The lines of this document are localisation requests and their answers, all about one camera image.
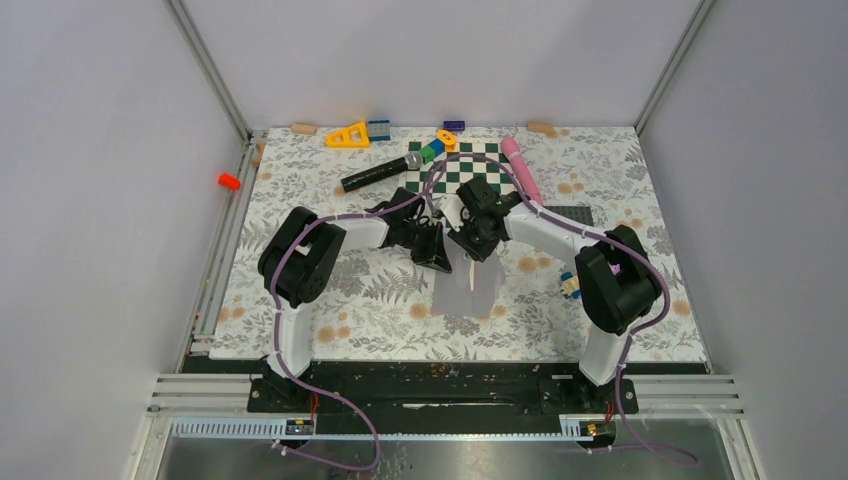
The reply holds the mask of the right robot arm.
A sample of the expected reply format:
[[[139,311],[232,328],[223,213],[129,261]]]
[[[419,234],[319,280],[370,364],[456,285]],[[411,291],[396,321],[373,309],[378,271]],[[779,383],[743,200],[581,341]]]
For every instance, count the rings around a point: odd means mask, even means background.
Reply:
[[[597,412],[613,398],[610,383],[622,370],[631,333],[668,287],[650,263],[635,231],[603,231],[541,206],[525,194],[497,193],[474,178],[439,200],[448,235],[469,257],[486,260],[509,241],[526,244],[572,267],[580,300],[592,323],[579,361],[584,376],[575,402]]]

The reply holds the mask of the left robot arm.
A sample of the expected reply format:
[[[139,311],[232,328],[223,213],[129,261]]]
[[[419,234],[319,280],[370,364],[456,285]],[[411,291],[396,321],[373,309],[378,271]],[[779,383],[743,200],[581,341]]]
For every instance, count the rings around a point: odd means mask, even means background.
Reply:
[[[278,308],[262,378],[282,408],[296,411],[309,401],[311,387],[299,376],[312,362],[311,303],[327,287],[339,255],[400,247],[414,264],[450,273],[444,246],[449,224],[428,196],[403,187],[361,213],[320,218],[303,206],[290,212],[257,265]]]

